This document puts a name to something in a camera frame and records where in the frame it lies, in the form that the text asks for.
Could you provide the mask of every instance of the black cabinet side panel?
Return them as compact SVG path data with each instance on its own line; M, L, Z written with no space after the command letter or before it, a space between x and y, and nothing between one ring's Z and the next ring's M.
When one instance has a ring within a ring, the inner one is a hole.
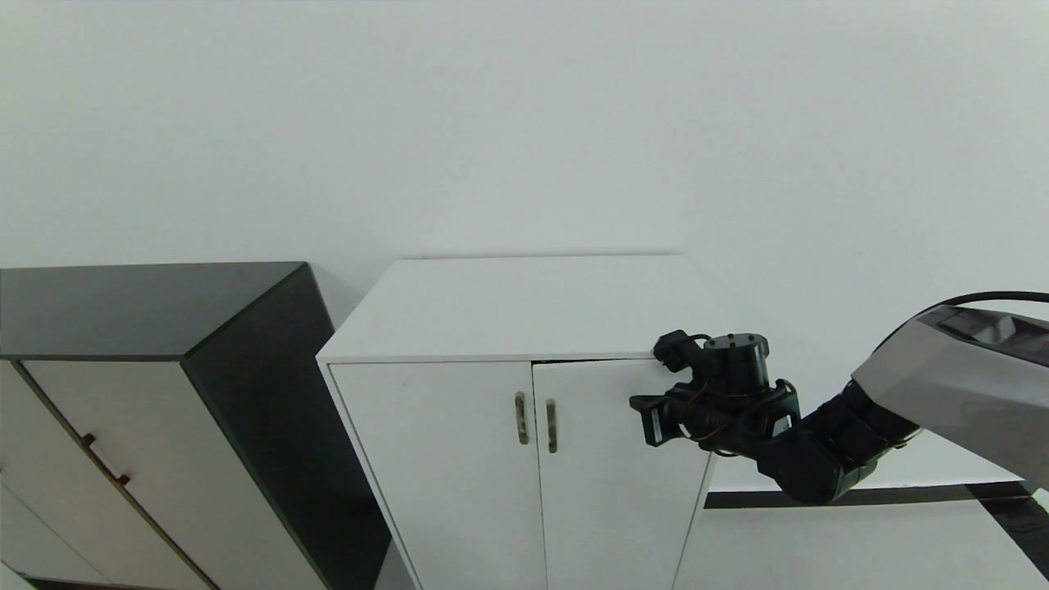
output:
M390 536L315 360L333 333L303 266L184 367L326 584L370 589Z

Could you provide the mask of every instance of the floor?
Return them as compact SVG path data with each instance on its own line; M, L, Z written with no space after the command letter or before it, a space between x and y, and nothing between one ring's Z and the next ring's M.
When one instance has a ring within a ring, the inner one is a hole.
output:
M708 509L700 556L682 567L703 572L706 582L694 590L1049 590L1049 518L1036 501L1049 507L1049 492L1034 500ZM3 572L4 590L20 589L20 582ZM413 590L393 549L376 588Z

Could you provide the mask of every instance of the cabinet door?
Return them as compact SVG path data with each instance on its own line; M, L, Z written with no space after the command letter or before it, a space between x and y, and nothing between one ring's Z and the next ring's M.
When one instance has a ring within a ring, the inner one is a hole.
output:
M26 368L186 554L222 590L324 587L177 362Z
M545 590L531 364L329 366L421 588Z
M107 580L0 485L0 557L24 575L105 584Z
M655 360L533 370L550 590L670 590L711 456L685 441L647 446L627 399L662 394L681 376Z
M197 577L77 446L8 362L3 483L113 584L204 590Z

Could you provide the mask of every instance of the white cabinet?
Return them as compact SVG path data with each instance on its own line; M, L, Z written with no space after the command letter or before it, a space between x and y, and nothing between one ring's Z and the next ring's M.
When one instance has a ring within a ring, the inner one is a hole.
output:
M387 272L318 359L418 588L697 586L678 571L712 457L646 446L627 400L682 379L660 335L728 328L704 293L678 256Z
M713 456L684 442L643 444L638 413L624 402L665 392L676 377L655 360L533 366L536 403L556 417L551 428L540 410L550 588L673 586Z
M540 590L539 465L521 444L515 398L527 362L333 367L368 464L426 588Z

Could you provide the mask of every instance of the metal handle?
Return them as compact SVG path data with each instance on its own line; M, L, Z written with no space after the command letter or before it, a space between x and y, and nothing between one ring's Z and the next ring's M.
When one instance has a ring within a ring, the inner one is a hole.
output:
M108 465L106 465L106 462L103 461L101 457L99 457L99 454L91 450L91 445L94 444L94 441L99 440L94 437L94 435L88 433L83 437L81 437L80 440L84 443L84 450L87 451L87 455L91 458L91 461L93 461L94 464L99 466L99 468L105 471L105 473L109 476L114 482L121 485L128 485L128 482L131 481L130 476L128 476L127 473L124 473L120 477L114 476L113 470L110 469Z
M528 422L524 420L524 394L517 392L514 396L514 408L517 410L517 440L528 444Z
M550 439L548 448L553 455L557 452L557 407L554 400L547 400L547 435Z

